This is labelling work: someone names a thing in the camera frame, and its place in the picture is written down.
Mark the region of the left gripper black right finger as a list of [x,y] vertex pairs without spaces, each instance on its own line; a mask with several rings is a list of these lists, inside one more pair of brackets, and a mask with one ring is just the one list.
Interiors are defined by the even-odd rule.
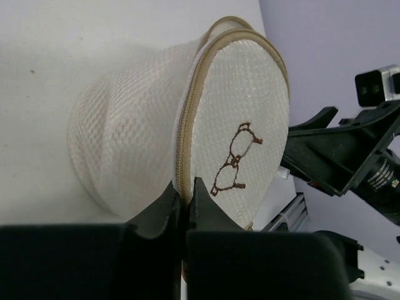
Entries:
[[200,177],[194,180],[187,229],[190,231],[244,232],[211,198]]

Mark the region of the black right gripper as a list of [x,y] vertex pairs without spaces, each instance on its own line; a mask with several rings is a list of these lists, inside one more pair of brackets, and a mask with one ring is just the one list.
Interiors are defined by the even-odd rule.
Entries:
[[290,128],[281,166],[330,196],[352,191],[398,225],[399,155],[389,145],[399,136],[399,101],[328,127],[337,111],[326,107]]

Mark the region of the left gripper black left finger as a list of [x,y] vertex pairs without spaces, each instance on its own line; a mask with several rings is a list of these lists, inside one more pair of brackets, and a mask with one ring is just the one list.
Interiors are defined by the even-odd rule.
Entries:
[[162,194],[137,216],[126,222],[135,233],[144,239],[156,239],[161,236],[167,226],[179,219],[181,201],[178,192],[170,182]]

